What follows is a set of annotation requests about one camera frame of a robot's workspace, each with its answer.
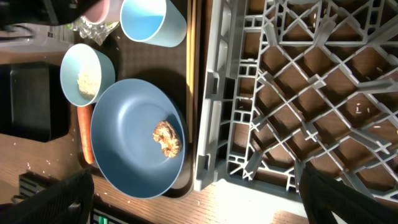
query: black object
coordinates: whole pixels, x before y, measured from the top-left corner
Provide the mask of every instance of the black object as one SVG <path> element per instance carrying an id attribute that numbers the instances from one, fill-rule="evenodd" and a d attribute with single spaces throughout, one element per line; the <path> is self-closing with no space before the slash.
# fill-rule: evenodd
<path id="1" fill-rule="evenodd" d="M 377 201 L 306 166 L 299 184 L 310 223 L 337 223 L 332 212 L 347 223 L 397 223 L 398 213 Z"/>
<path id="2" fill-rule="evenodd" d="M 93 204 L 94 183 L 83 170 L 0 213 L 0 224 L 87 222 Z"/>
<path id="3" fill-rule="evenodd" d="M 33 195 L 41 192 L 51 185 L 54 185 L 58 180 L 53 178 L 45 178 L 41 175 L 35 175 L 32 172 L 27 172 L 25 174 L 19 175 L 19 195 L 13 196 L 13 198 L 23 198 L 27 199 Z M 1 207 L 11 207 L 13 204 L 0 205 Z M 109 206 L 109 204 L 104 203 L 101 197 L 94 195 L 93 206 L 88 217 L 87 223 L 99 223 L 99 219 L 107 219 L 108 223 L 118 223 L 118 224 L 129 224 L 129 223 L 150 223 L 141 217 L 135 216 L 131 213 L 127 213 L 121 209 L 114 206 Z"/>
<path id="4" fill-rule="evenodd" d="M 0 27 L 18 23 L 48 26 L 69 24 L 98 1 L 0 0 Z"/>
<path id="5" fill-rule="evenodd" d="M 68 133 L 60 67 L 45 62 L 0 65 L 0 133 L 47 142 Z"/>

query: tray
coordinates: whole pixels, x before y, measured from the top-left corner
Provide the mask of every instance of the tray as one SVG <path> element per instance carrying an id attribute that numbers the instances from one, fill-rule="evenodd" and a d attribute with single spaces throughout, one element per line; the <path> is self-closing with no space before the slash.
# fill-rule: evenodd
<path id="1" fill-rule="evenodd" d="M 215 1 L 195 190 L 301 202 L 305 166 L 398 202 L 395 1 Z"/>
<path id="2" fill-rule="evenodd" d="M 172 0 L 172 2 L 187 19 L 187 1 Z M 118 27 L 109 35 L 101 47 L 90 40 L 84 41 L 111 59 L 117 74 L 116 80 L 139 78 L 154 84 L 175 102 L 183 117 L 187 118 L 185 110 L 187 107 L 186 40 L 173 48 L 143 44 L 128 39 L 122 28 Z M 85 162 L 81 151 L 80 134 L 77 133 L 76 135 L 81 152 L 79 155 L 80 164 L 82 167 L 90 167 Z M 183 169 L 172 188 L 164 193 L 164 197 L 181 199 L 192 191 L 195 164 L 194 148 L 194 144 L 190 144 Z M 93 166 L 93 168 L 93 174 L 103 178 L 99 169 L 96 166 Z"/>
<path id="3" fill-rule="evenodd" d="M 68 133 L 59 73 L 45 62 L 0 65 L 0 133 L 41 142 Z"/>

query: wooden table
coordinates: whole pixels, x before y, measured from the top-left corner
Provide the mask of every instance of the wooden table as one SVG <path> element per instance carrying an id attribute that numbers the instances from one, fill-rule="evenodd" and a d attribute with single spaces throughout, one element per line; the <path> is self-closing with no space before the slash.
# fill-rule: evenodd
<path id="1" fill-rule="evenodd" d="M 205 33 L 202 35 L 200 52 L 203 54 L 201 66 L 207 56 L 207 42 L 210 29 L 211 3 L 205 1 Z M 35 61 L 38 58 L 60 64 L 63 54 L 3 54 L 0 63 Z M 0 134 L 0 179 L 17 188 L 18 175 L 27 171 L 47 178 L 65 179 L 81 169 L 77 159 L 76 118 L 71 117 L 69 133 L 54 141 L 41 143 Z M 104 203 L 118 207 L 154 223 L 308 223 L 306 218 L 280 211 L 283 205 L 276 206 L 267 201 L 263 193 L 244 190 L 219 182 L 201 192 L 192 192 L 183 200 L 165 197 L 138 200 L 114 189 L 104 179 L 93 176 L 95 192 Z"/>

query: bowl rim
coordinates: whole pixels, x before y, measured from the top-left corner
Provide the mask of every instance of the bowl rim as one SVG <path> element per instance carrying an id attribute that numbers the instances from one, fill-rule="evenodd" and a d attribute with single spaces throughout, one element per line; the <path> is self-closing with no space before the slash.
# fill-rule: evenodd
<path id="1" fill-rule="evenodd" d="M 95 114 L 95 111 L 96 111 L 97 108 L 98 108 L 97 106 L 94 107 L 93 116 L 92 116 L 91 124 L 90 124 L 90 139 L 91 139 L 91 146 L 92 146 L 92 149 L 93 149 L 93 154 L 94 154 L 95 162 L 97 163 L 98 168 L 99 168 L 99 170 L 101 171 L 101 173 L 102 173 L 102 175 L 104 176 L 104 178 L 105 178 L 115 189 L 117 189 L 119 192 L 122 192 L 124 195 L 127 195 L 127 196 L 132 197 L 132 198 L 138 198 L 138 199 L 151 199 L 151 198 L 156 198 L 156 197 L 158 197 L 158 196 L 163 195 L 164 193 L 166 193 L 166 191 L 168 191 L 169 189 L 171 189 L 171 187 L 174 185 L 174 183 L 177 181 L 177 179 L 179 178 L 179 176 L 180 176 L 180 174 L 181 174 L 181 171 L 182 171 L 182 168 L 183 168 L 183 165 L 184 165 L 184 162 L 185 162 L 185 156 L 186 156 L 186 154 L 187 154 L 188 147 L 189 147 L 189 142 L 188 142 L 188 140 L 187 140 L 187 136 L 188 136 L 188 133 L 187 133 L 187 125 L 186 125 L 186 123 L 185 123 L 185 119 L 184 119 L 183 115 L 181 114 L 181 111 L 179 110 L 178 106 L 172 101 L 172 99 L 171 99 L 167 94 L 165 94 L 160 88 L 158 88 L 158 87 L 155 86 L 154 84 L 152 84 L 152 83 L 150 83 L 150 82 L 147 82 L 147 81 L 145 81 L 145 80 L 138 79 L 138 78 L 127 78 L 127 79 L 124 79 L 124 80 L 121 80 L 121 81 L 118 81 L 118 82 L 112 84 L 112 85 L 111 85 L 107 90 L 105 90 L 105 92 L 101 95 L 101 97 L 99 98 L 99 100 L 98 100 L 97 103 L 99 103 L 99 102 L 101 101 L 102 97 L 103 97 L 110 89 L 116 88 L 115 86 L 120 85 L 121 83 L 126 83 L 126 82 L 142 82 L 142 83 L 145 83 L 146 85 L 151 86 L 151 88 L 155 88 L 155 89 L 159 90 L 162 94 L 164 94 L 164 96 L 166 96 L 166 99 L 169 100 L 169 102 L 174 106 L 174 110 L 175 110 L 175 112 L 176 112 L 177 120 L 179 120 L 180 123 L 181 123 L 182 138 L 181 138 L 181 136 L 180 136 L 180 139 L 182 139 L 182 143 L 183 143 L 182 151 L 180 151 L 180 153 L 182 153 L 182 161 L 181 161 L 180 167 L 178 168 L 177 175 L 176 175 L 176 177 L 174 178 L 174 180 L 171 182 L 171 184 L 170 184 L 168 187 L 165 188 L 165 190 L 163 190 L 163 191 L 160 192 L 159 194 L 155 194 L 155 195 L 153 195 L 153 196 L 151 196 L 151 197 L 136 197 L 136 196 L 133 196 L 133 195 L 129 195 L 129 194 L 123 192 L 122 190 L 120 190 L 119 188 L 117 188 L 117 187 L 107 178 L 107 176 L 104 174 L 104 172 L 103 172 L 103 170 L 102 170 L 102 168 L 101 168 L 99 162 L 97 162 L 97 158 L 96 158 L 96 154 L 95 154 L 95 150 L 94 150 L 93 138 L 92 138 L 93 132 L 92 132 L 91 130 L 92 130 L 92 127 L 93 127 L 94 114 Z"/>
<path id="2" fill-rule="evenodd" d="M 137 0 L 124 0 L 123 1 L 123 3 L 122 3 L 122 6 L 121 6 L 121 8 L 120 8 L 120 27 L 122 28 L 122 31 L 123 31 L 123 33 L 124 33 L 124 35 L 128 38 L 128 39 L 130 39 L 130 40 L 133 40 L 133 41 L 135 41 L 135 42 L 147 42 L 148 40 L 151 40 L 154 36 L 156 36 L 156 34 L 160 31 L 160 29 L 162 28 L 162 26 L 163 26 L 163 23 L 164 23 L 164 21 L 165 21 L 165 19 L 166 19 L 166 15 L 167 15 L 167 0 L 162 0 L 161 1 L 161 3 L 162 4 L 164 4 L 164 13 L 163 13 L 163 18 L 162 18 L 162 22 L 160 23 L 160 25 L 159 25 L 159 27 L 157 28 L 157 30 L 150 36 L 150 37 L 147 37 L 146 39 L 142 39 L 142 40 L 137 40 L 137 39 L 134 39 L 134 38 L 132 38 L 129 34 L 127 34 L 127 32 L 124 30 L 124 26 L 123 26 L 123 20 L 122 20 L 122 14 L 123 14 L 123 8 L 124 8 L 124 4 L 127 2 L 127 1 L 137 1 Z"/>
<path id="3" fill-rule="evenodd" d="M 63 62 L 64 62 L 64 60 L 66 60 L 67 56 L 69 57 L 69 55 L 71 54 L 71 49 L 75 49 L 75 48 L 78 48 L 78 47 L 80 47 L 80 48 L 85 48 L 88 52 L 90 52 L 90 54 L 93 55 L 93 60 L 94 60 L 93 64 L 96 64 L 96 65 L 97 65 L 97 68 L 99 69 L 99 77 L 101 78 L 101 81 L 100 81 L 100 83 L 99 83 L 99 89 L 98 89 L 98 91 L 95 93 L 95 96 L 94 96 L 90 101 L 87 100 L 88 102 L 87 102 L 86 104 L 82 104 L 82 105 L 79 105 L 78 103 L 75 103 L 75 102 L 73 102 L 73 101 L 70 99 L 70 96 L 67 94 L 67 91 L 65 91 L 64 83 L 63 83 L 63 81 L 62 81 L 62 79 L 63 79 L 62 77 L 64 77 L 64 76 L 66 75 L 64 72 L 62 72 L 62 70 L 63 70 L 63 68 L 64 68 L 64 66 L 65 66 L 65 64 L 64 64 Z M 69 48 L 68 51 L 66 52 L 66 54 L 63 56 L 63 59 L 62 59 L 62 63 L 61 63 L 61 67 L 60 67 L 60 81 L 61 81 L 61 87 L 62 87 L 63 94 L 65 95 L 65 98 L 66 98 L 71 104 L 73 104 L 73 105 L 75 105 L 75 106 L 88 106 L 88 105 L 90 105 L 90 104 L 93 104 L 93 103 L 95 102 L 95 99 L 96 99 L 97 96 L 98 96 L 98 93 L 100 92 L 101 84 L 102 84 L 102 68 L 101 68 L 101 62 L 100 62 L 100 59 L 98 58 L 98 56 L 97 56 L 95 50 L 94 50 L 92 47 L 90 47 L 89 45 L 86 45 L 86 44 L 75 44 L 75 45 L 73 45 L 71 48 Z"/>

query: cup rim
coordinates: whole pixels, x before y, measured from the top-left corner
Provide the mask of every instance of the cup rim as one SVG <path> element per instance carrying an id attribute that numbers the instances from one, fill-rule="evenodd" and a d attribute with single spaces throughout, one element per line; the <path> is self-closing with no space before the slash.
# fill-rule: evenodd
<path id="1" fill-rule="evenodd" d="M 65 73 L 62 72 L 62 70 L 63 70 L 62 68 L 63 68 L 63 66 L 64 66 L 63 61 L 64 61 L 64 60 L 66 59 L 66 57 L 68 56 L 68 53 L 71 54 L 71 53 L 70 53 L 70 50 L 71 50 L 71 49 L 77 48 L 76 46 L 77 46 L 77 47 L 83 47 L 83 48 L 86 49 L 88 52 L 90 52 L 89 54 L 92 54 L 92 56 L 95 56 L 95 57 L 93 57 L 93 60 L 94 60 L 93 64 L 97 65 L 98 70 L 99 70 L 99 76 L 101 77 L 101 81 L 100 81 L 100 84 L 99 84 L 99 89 L 98 89 L 98 91 L 95 93 L 95 96 L 94 96 L 90 101 L 87 100 L 88 102 L 85 103 L 85 104 L 82 104 L 82 105 L 79 105 L 78 103 L 73 102 L 73 100 L 72 100 L 72 99 L 70 98 L 70 96 L 69 96 L 69 92 L 68 92 L 68 91 L 65 91 L 65 89 L 64 89 L 64 83 L 63 83 L 63 81 L 62 81 L 62 80 L 63 80 L 62 77 L 64 77 L 64 76 L 66 75 Z M 91 48 L 89 45 L 86 45 L 86 44 L 75 44 L 74 46 L 72 46 L 71 48 L 69 48 L 69 50 L 66 52 L 65 56 L 64 56 L 63 59 L 62 59 L 61 68 L 60 68 L 60 79 L 61 79 L 61 87 L 62 87 L 63 94 L 65 95 L 65 97 L 67 98 L 67 100 L 68 100 L 71 104 L 73 104 L 73 105 L 75 105 L 75 106 L 88 106 L 88 105 L 90 105 L 90 104 L 93 104 L 94 101 L 95 101 L 95 99 L 96 99 L 97 96 L 98 96 L 98 93 L 100 92 L 101 84 L 102 84 L 102 68 L 101 68 L 101 62 L 100 62 L 100 59 L 98 58 L 98 56 L 97 56 L 95 50 L 94 50 L 93 48 Z"/>
<path id="2" fill-rule="evenodd" d="M 164 11 L 164 14 L 163 14 L 162 22 L 160 23 L 159 27 L 157 28 L 157 30 L 156 30 L 150 37 L 148 37 L 148 38 L 146 38 L 146 39 L 142 39 L 142 40 L 137 40 L 137 39 L 132 38 L 132 37 L 131 37 L 129 34 L 127 34 L 127 32 L 124 30 L 123 20 L 122 20 L 122 13 L 123 13 L 124 4 L 125 4 L 127 1 L 137 1 L 137 0 L 124 0 L 123 3 L 122 3 L 121 9 L 120 9 L 120 26 L 122 27 L 122 30 L 123 30 L 124 35 L 126 35 L 126 37 L 127 37 L 128 39 L 133 40 L 133 41 L 135 41 L 135 42 L 147 42 L 148 40 L 151 40 L 151 38 L 153 38 L 153 37 L 160 31 L 160 28 L 162 28 L 162 26 L 163 26 L 163 23 L 164 23 L 165 18 L 166 18 L 166 13 L 167 13 L 167 3 L 166 3 L 167 0 L 161 0 L 161 2 L 164 4 L 165 11 Z"/>
<path id="3" fill-rule="evenodd" d="M 84 18 L 86 18 L 88 21 L 90 21 L 92 24 L 98 25 L 101 24 L 105 21 L 105 19 L 107 18 L 108 14 L 109 14 L 109 10 L 110 10 L 110 4 L 111 4 L 111 0 L 101 0 L 104 2 L 105 4 L 105 8 L 102 11 L 102 14 L 100 15 L 99 19 L 97 21 L 92 21 L 91 19 L 89 19 L 85 14 L 90 11 L 91 9 L 89 9 L 88 11 L 86 11 L 84 13 Z"/>

